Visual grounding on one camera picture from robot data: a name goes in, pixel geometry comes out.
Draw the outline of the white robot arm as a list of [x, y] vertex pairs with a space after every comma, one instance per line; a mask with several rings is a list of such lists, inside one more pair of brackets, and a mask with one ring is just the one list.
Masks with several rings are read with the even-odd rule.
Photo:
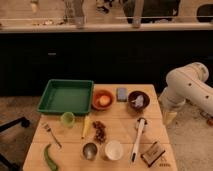
[[206, 84], [208, 77], [208, 68], [200, 62], [168, 72], [167, 86], [158, 98], [164, 125], [172, 122], [187, 100], [197, 105], [207, 116], [213, 117], [213, 87]]

